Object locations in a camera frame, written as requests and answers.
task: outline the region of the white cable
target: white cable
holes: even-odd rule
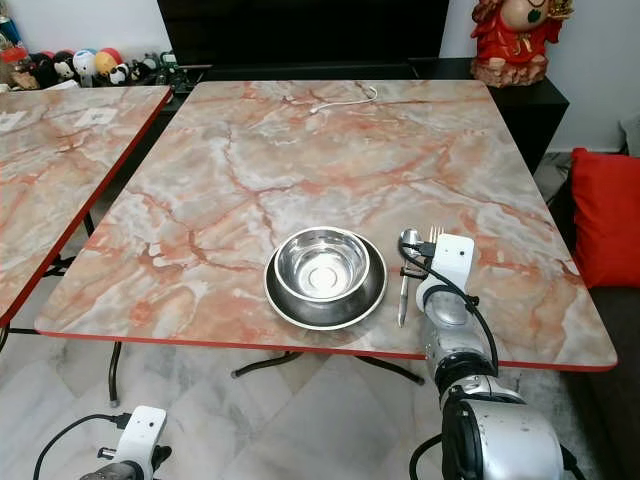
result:
[[[335,107],[338,105],[359,105],[361,103],[370,103],[370,102],[374,102],[377,98],[378,98],[378,90],[376,90],[375,87],[368,87],[369,90],[371,90],[373,92],[373,97],[367,97],[366,100],[357,100],[355,102],[333,102],[333,103],[325,103],[322,105],[318,105],[317,107],[313,107],[309,110],[309,113],[311,115],[314,115],[316,113],[318,113],[320,110],[322,110],[323,108],[328,108],[328,107]]]

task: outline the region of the red table edge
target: red table edge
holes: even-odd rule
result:
[[[413,353],[395,353],[395,352],[372,352],[369,350],[350,350],[350,349],[330,349],[322,347],[300,347],[300,346],[286,346],[286,345],[257,345],[246,343],[232,343],[232,342],[207,342],[204,340],[182,340],[173,338],[144,338],[144,337],[118,337],[110,335],[87,335],[81,333],[60,333],[49,332],[45,330],[36,329],[38,333],[46,335],[48,337],[56,338],[71,338],[76,340],[102,340],[109,342],[123,342],[123,343],[156,343],[160,345],[175,345],[175,346],[187,346],[187,347],[217,347],[217,348],[244,348],[248,350],[265,350],[265,351],[289,351],[289,352],[308,352],[308,353],[323,353],[327,355],[352,355],[363,357],[383,357],[383,358],[397,358],[402,360],[425,360],[424,355]],[[517,367],[517,368],[531,368],[537,370],[555,370],[559,372],[583,372],[583,373],[598,373],[607,372],[612,370],[618,365],[618,359],[616,355],[616,361],[610,365],[569,365],[569,364],[556,364],[556,363],[538,363],[538,362],[514,362],[514,361],[500,361],[502,367]]]
[[[67,229],[58,238],[58,241],[53,245],[51,250],[49,250],[49,253],[47,254],[47,256],[44,258],[40,266],[36,269],[36,271],[31,276],[29,281],[25,284],[24,288],[16,296],[13,303],[9,305],[9,308],[7,308],[7,310],[2,314],[2,317],[0,317],[0,328],[6,326],[11,321],[11,319],[18,312],[18,310],[20,310],[20,308],[22,307],[24,302],[27,300],[27,298],[29,298],[29,295],[31,295],[31,292],[36,287],[36,285],[38,284],[42,276],[45,274],[45,272],[51,265],[51,262],[53,262],[53,260],[56,258],[58,253],[60,253],[60,251],[62,250],[62,247],[64,247],[67,241],[69,240],[69,238],[71,238],[71,235],[73,235],[73,232],[75,232],[76,228],[78,228],[78,225],[80,225],[80,222],[82,222],[85,215],[89,212],[89,210],[91,209],[93,204],[96,202],[96,200],[98,200],[98,197],[107,188],[107,185],[111,183],[111,180],[113,179],[115,174],[118,172],[118,170],[120,170],[120,167],[125,162],[125,160],[129,157],[133,149],[138,146],[138,143],[140,142],[142,137],[147,133],[147,131],[151,127],[151,124],[154,122],[154,120],[156,119],[160,111],[164,108],[164,106],[166,105],[170,97],[171,97],[171,89],[168,89],[166,95],[162,98],[158,106],[151,113],[151,115],[142,125],[140,130],[138,130],[138,133],[136,134],[135,137],[133,137],[133,139],[131,140],[131,142],[125,149],[125,151],[122,152],[122,154],[120,155],[120,158],[116,161],[116,163],[113,164],[113,167],[111,167],[111,170],[107,172],[107,174],[102,179],[102,181],[98,184],[98,186],[93,191],[89,199],[85,202],[82,208],[80,208],[80,210],[78,211],[76,216],[73,218],[73,220],[71,220],[71,223],[67,226]]]

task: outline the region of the marble tabletop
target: marble tabletop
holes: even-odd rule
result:
[[[167,87],[0,94],[0,326],[168,99]]]
[[[328,102],[373,103],[310,109]],[[476,243],[501,363],[607,370],[615,350],[487,88],[475,81],[198,85],[53,292],[44,334],[423,358],[421,314],[396,324],[400,231],[432,224]],[[389,267],[361,323],[280,319],[263,269],[315,225],[371,240]],[[415,291],[412,281],[410,292]]]

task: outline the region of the tile floor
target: tile floor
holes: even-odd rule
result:
[[[103,200],[94,209],[96,221],[107,206]],[[85,238],[77,232],[65,253],[77,251]],[[40,282],[14,326],[32,326],[57,281]],[[31,478],[38,453],[55,433],[81,416],[112,412],[106,384],[111,348],[107,342],[9,336],[0,354],[0,478]],[[418,387],[353,358],[307,354],[239,379],[229,376],[269,355],[124,346],[118,377],[122,405],[116,413],[139,404],[168,411],[161,443],[170,445],[173,455],[157,478],[408,479],[412,451],[440,431],[433,384]],[[426,375],[422,362],[403,364]],[[560,375],[503,369],[502,379],[552,420],[588,479],[604,478]],[[98,448],[115,447],[119,434],[107,422],[79,427],[50,451],[41,478],[69,480],[95,471],[105,464],[96,458]],[[427,453],[420,478],[442,478],[440,455],[439,447]]]

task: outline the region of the metal spoon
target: metal spoon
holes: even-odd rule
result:
[[[407,228],[400,234],[402,243],[409,243],[411,245],[417,245],[422,243],[422,237],[420,232],[415,228]],[[420,253],[412,248],[403,247],[404,251],[411,258],[418,258]],[[408,266],[409,262],[405,259],[404,266]],[[398,308],[398,326],[402,328],[404,326],[404,318],[407,316],[407,301],[409,299],[409,277],[402,277],[402,287],[400,288],[400,307]]]

